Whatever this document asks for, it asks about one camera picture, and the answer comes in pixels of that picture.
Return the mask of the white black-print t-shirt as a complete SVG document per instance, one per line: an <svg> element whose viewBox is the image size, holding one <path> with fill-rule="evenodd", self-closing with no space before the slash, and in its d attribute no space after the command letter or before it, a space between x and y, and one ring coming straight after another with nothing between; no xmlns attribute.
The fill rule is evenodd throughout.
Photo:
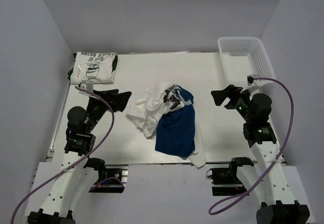
<svg viewBox="0 0 324 224"><path fill-rule="evenodd" d="M183 88L174 83L158 83L129 105L126 115L146 138L150 138L163 115L182 109L187 104L183 92Z"/></svg>

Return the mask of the blue and white t-shirt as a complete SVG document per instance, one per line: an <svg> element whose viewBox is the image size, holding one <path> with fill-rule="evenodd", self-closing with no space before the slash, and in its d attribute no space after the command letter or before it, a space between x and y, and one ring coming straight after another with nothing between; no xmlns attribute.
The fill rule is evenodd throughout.
<svg viewBox="0 0 324 224"><path fill-rule="evenodd" d="M179 85L166 90L167 106L156 129L157 152L187 158L195 150L195 110L193 95Z"/></svg>

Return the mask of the white Coca-Cola t-shirt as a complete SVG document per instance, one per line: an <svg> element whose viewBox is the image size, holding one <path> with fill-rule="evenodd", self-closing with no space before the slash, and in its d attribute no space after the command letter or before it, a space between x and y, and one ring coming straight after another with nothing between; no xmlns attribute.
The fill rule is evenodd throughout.
<svg viewBox="0 0 324 224"><path fill-rule="evenodd" d="M204 150L203 134L197 120L195 120L194 146L195 150L188 156L188 159L196 168L199 169L206 164L206 156Z"/></svg>

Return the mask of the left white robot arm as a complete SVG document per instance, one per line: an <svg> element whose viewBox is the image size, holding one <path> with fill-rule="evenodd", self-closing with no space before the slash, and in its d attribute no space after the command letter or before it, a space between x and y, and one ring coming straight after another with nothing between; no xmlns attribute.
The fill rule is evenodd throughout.
<svg viewBox="0 0 324 224"><path fill-rule="evenodd" d="M78 204L94 185L107 179L105 161L90 156L99 147L92 131L107 111L122 112L132 93L78 90L88 96L87 107L74 106L68 111L60 172L50 179L53 186L39 210L30 212L28 223L75 223Z"/></svg>

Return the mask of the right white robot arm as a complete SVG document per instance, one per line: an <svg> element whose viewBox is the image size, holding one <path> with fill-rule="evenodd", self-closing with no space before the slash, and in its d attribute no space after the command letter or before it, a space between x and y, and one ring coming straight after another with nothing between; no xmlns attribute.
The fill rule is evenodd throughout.
<svg viewBox="0 0 324 224"><path fill-rule="evenodd" d="M247 89L234 85L212 91L211 95L217 106L229 99L225 108L236 110L245 121L244 137L257 164L247 157L233 158L228 174L245 187L240 198L251 195L257 200L257 223L307 223L310 210L299 203L290 189L280 162L282 153L268 121L271 98L263 93L251 95Z"/></svg>

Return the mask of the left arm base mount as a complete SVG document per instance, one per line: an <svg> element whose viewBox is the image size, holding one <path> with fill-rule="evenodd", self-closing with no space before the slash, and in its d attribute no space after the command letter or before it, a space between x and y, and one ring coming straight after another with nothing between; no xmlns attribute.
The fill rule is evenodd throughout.
<svg viewBox="0 0 324 224"><path fill-rule="evenodd" d="M107 165L103 174L90 188L89 193L121 194L127 183L127 165Z"/></svg>

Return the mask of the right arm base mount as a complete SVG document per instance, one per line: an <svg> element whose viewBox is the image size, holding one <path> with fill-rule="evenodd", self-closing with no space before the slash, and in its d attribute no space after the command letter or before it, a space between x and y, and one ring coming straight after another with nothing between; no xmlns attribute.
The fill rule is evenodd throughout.
<svg viewBox="0 0 324 224"><path fill-rule="evenodd" d="M215 197L235 196L247 191L243 183L231 175L229 168L210 168L206 177L212 181L212 195Z"/></svg>

